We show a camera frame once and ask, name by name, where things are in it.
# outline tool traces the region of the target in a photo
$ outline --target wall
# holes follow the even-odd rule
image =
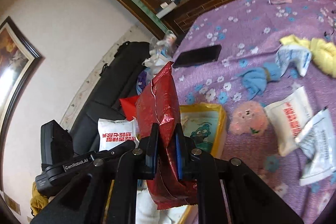
[[[27,223],[32,183],[41,173],[41,125],[60,122],[102,56],[139,22],[116,0],[0,0],[0,7],[0,22],[11,16],[45,58],[18,101],[4,150],[4,192]]]

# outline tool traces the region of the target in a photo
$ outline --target red package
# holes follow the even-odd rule
[[[139,95],[119,99],[126,119],[129,121],[132,121],[133,117],[137,117],[137,108],[135,106],[135,103],[137,102],[138,98]]]
[[[196,182],[178,181],[176,146],[173,137],[181,122],[179,100],[168,62],[146,86],[136,103],[141,137],[151,134],[152,124],[159,123],[159,162],[154,180],[148,180],[148,190],[158,210],[197,203]]]

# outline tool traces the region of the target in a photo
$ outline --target bed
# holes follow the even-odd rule
[[[279,39],[294,34],[300,38],[323,38],[336,21],[332,0],[293,0],[287,5],[269,5],[268,0],[237,0],[201,15],[192,25],[174,55],[216,44],[222,45],[217,62],[173,70],[179,104],[222,104],[230,117],[235,107],[247,101],[247,91],[236,75],[264,62],[274,62]],[[328,106],[336,125],[336,80],[311,62],[305,77],[289,68],[279,82],[270,82],[262,96],[253,100],[265,106],[283,100],[304,85],[314,114]],[[286,157],[277,151],[272,126],[263,136],[233,135],[228,131],[222,159],[242,159],[304,220],[313,223],[331,199],[336,173],[305,187],[299,186],[306,157],[297,149]]]

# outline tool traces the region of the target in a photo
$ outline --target pink plush toy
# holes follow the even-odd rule
[[[262,135],[268,126],[263,107],[255,101],[240,104],[233,112],[229,130],[236,135]]]

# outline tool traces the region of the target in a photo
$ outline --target phone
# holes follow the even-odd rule
[[[173,64],[173,68],[191,67],[217,61],[221,49],[221,45],[214,45],[181,52]]]

